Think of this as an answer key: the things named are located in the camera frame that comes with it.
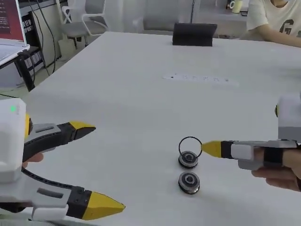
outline white table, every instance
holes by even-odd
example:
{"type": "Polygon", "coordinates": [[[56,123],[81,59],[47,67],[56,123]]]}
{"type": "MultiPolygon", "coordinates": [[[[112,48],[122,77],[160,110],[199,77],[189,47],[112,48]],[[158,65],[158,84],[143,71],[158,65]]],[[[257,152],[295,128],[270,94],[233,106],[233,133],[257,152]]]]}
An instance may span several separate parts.
{"type": "MultiPolygon", "coordinates": [[[[276,139],[275,104],[283,92],[300,89],[300,53],[240,40],[173,47],[170,36],[107,32],[25,98],[34,123],[82,120],[97,130],[29,170],[126,205],[91,222],[97,225],[298,226],[301,194],[266,185],[234,160],[203,153],[193,171],[200,192],[185,195],[177,184],[184,172],[177,146],[185,136],[276,139]],[[162,79],[174,72],[227,77],[240,86],[162,79]]],[[[198,151],[193,141],[182,148],[198,151]]]]}

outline laptop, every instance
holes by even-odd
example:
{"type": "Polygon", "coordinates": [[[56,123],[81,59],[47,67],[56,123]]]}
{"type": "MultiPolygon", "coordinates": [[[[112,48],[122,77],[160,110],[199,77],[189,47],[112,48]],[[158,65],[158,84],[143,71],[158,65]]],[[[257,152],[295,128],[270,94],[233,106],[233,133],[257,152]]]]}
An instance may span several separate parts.
{"type": "Polygon", "coordinates": [[[0,66],[29,49],[18,0],[0,0],[0,66]]]}

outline black strap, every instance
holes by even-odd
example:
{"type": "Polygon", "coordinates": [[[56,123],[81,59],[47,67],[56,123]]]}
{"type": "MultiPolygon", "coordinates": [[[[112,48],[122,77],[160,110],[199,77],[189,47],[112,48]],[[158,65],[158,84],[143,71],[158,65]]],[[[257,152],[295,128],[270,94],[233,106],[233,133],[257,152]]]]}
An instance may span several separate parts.
{"type": "Polygon", "coordinates": [[[265,147],[263,155],[264,167],[281,167],[283,158],[283,148],[265,147]]]}

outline finger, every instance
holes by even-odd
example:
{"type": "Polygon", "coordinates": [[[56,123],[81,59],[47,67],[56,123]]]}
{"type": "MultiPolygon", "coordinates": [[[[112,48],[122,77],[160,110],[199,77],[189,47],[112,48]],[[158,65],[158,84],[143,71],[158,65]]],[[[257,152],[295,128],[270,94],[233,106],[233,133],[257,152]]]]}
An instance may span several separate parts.
{"type": "MultiPolygon", "coordinates": [[[[254,148],[254,159],[263,161],[264,149],[260,147],[254,148]]],[[[301,165],[301,150],[298,149],[284,149],[282,164],[289,168],[299,167],[301,165]]]]}
{"type": "Polygon", "coordinates": [[[290,168],[261,168],[252,171],[252,175],[257,178],[270,178],[282,180],[295,180],[296,176],[290,168]]]}
{"type": "Polygon", "coordinates": [[[289,190],[293,190],[296,192],[300,191],[295,180],[266,179],[266,182],[268,185],[271,185],[274,187],[289,189],[289,190]]]}
{"type": "Polygon", "coordinates": [[[24,168],[26,168],[26,167],[28,166],[28,163],[27,163],[27,162],[24,162],[24,163],[22,164],[22,166],[23,166],[24,168]]]}
{"type": "Polygon", "coordinates": [[[31,157],[28,161],[30,162],[40,162],[44,158],[44,155],[42,153],[38,153],[35,156],[31,157]]]}

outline metal ring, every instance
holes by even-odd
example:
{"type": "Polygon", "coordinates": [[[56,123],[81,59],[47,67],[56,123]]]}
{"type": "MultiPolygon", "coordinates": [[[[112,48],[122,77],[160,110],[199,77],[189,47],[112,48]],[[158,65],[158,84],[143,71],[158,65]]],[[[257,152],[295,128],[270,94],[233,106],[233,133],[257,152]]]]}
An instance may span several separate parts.
{"type": "Polygon", "coordinates": [[[199,139],[197,139],[196,137],[185,137],[185,138],[183,138],[183,139],[180,141],[180,143],[179,143],[179,153],[180,153],[180,155],[182,156],[182,152],[181,152],[181,143],[182,143],[184,140],[188,139],[188,138],[195,139],[195,140],[197,140],[197,141],[201,144],[201,151],[200,151],[200,153],[196,156],[196,158],[200,157],[201,154],[202,154],[202,152],[203,152],[203,150],[202,150],[202,142],[201,142],[199,139]]]}

